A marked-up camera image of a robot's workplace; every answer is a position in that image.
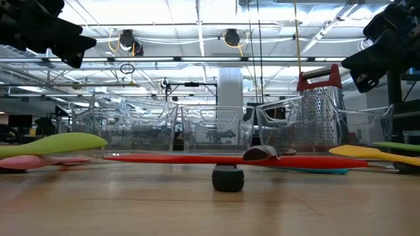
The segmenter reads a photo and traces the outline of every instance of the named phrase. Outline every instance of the transparent plastic bin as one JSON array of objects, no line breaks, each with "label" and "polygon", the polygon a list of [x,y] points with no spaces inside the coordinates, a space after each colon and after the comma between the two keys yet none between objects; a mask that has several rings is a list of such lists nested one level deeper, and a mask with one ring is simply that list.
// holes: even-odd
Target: transparent plastic bin
[{"label": "transparent plastic bin", "polygon": [[73,112],[72,132],[108,142],[102,151],[172,151],[178,105],[143,98],[95,95],[89,109]]},{"label": "transparent plastic bin", "polygon": [[[274,116],[273,110],[285,114]],[[323,94],[306,95],[257,107],[261,144],[301,153],[327,153],[344,145],[390,142],[393,108],[363,111],[338,109]]]},{"label": "transparent plastic bin", "polygon": [[251,147],[254,108],[184,106],[181,112],[185,152],[242,154]]}]

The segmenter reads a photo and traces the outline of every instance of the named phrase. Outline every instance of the wooden floor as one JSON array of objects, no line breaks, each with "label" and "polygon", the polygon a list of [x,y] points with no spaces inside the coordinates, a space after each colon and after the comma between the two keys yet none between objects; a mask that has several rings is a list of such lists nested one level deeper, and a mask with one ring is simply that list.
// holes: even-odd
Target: wooden floor
[{"label": "wooden floor", "polygon": [[211,165],[99,163],[0,176],[0,235],[420,235],[420,176],[244,167],[219,193]]}]

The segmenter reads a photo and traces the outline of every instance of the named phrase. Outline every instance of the desk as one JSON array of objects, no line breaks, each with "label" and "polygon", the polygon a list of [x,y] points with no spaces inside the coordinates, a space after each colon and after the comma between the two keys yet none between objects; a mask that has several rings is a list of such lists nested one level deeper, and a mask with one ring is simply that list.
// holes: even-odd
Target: desk
[{"label": "desk", "polygon": [[103,161],[2,175],[0,234],[420,234],[420,176],[243,169],[239,193],[213,191],[211,165]]}]

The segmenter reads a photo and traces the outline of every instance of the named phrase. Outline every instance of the plastic storage basket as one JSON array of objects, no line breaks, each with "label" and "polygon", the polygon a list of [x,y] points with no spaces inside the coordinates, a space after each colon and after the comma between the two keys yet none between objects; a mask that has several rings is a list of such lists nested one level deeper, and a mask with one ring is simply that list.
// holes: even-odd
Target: plastic storage basket
[{"label": "plastic storage basket", "polygon": [[251,147],[254,108],[184,106],[181,111],[185,152],[240,154]]},{"label": "plastic storage basket", "polygon": [[104,151],[172,151],[177,111],[169,102],[95,95],[87,111],[73,112],[72,132],[102,137]]},{"label": "plastic storage basket", "polygon": [[[273,116],[270,111],[276,108],[285,110],[285,119]],[[344,144],[389,142],[392,111],[392,106],[347,111],[338,109],[324,94],[298,96],[257,107],[260,140],[277,150],[292,148],[310,153],[327,152]]]}]

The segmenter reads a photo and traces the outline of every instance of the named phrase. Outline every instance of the yellow spatula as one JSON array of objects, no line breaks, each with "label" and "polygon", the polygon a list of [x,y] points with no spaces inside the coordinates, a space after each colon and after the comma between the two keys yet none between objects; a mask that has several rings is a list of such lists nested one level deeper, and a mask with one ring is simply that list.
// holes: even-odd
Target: yellow spatula
[{"label": "yellow spatula", "polygon": [[108,144],[103,138],[93,134],[71,132],[56,134],[20,146],[1,146],[0,159],[19,155],[48,155],[65,153]]},{"label": "yellow spatula", "polygon": [[374,158],[386,161],[396,161],[411,165],[420,166],[420,158],[406,157],[403,155],[395,155],[391,153],[384,153],[375,148],[359,147],[352,145],[343,145],[329,150],[330,153],[336,155],[345,155],[350,157]]}]

